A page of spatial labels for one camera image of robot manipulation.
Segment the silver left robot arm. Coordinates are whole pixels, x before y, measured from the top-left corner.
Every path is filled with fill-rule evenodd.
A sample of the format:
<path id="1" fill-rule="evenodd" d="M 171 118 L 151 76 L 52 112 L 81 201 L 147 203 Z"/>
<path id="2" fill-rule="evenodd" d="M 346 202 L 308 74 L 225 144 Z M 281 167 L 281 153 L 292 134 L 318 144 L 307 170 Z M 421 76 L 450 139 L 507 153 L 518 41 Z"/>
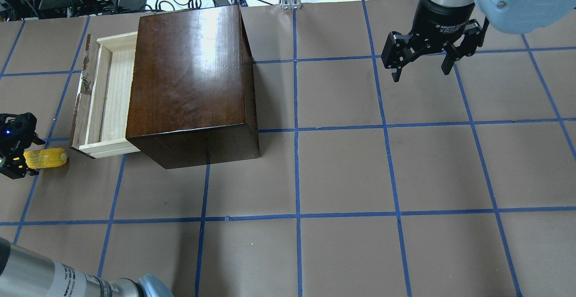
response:
<path id="1" fill-rule="evenodd" d="M 32 113 L 1 114 L 1 174 L 15 179 L 36 176 L 35 158 L 54 157 L 66 163 L 64 151 L 47 149 L 26 154 L 32 144 L 45 141 L 36 133 Z M 146 274 L 138 281 L 120 278 L 106 281 L 75 270 L 59 261 L 39 255 L 2 239 L 0 290 L 3 297 L 171 297 L 169 288 L 156 276 Z"/>

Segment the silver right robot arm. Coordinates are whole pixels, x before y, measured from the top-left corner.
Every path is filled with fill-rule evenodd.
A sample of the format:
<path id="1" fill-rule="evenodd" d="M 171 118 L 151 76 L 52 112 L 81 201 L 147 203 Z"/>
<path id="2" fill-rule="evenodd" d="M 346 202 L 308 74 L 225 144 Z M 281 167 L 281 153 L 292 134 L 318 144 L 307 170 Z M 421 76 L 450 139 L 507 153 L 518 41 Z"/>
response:
<path id="1" fill-rule="evenodd" d="M 444 53 L 441 71 L 484 46 L 489 27 L 504 34 L 527 34 L 567 16 L 576 0 L 419 0 L 408 34 L 391 31 L 383 47 L 383 66 L 394 82 L 405 66 L 424 55 Z"/>

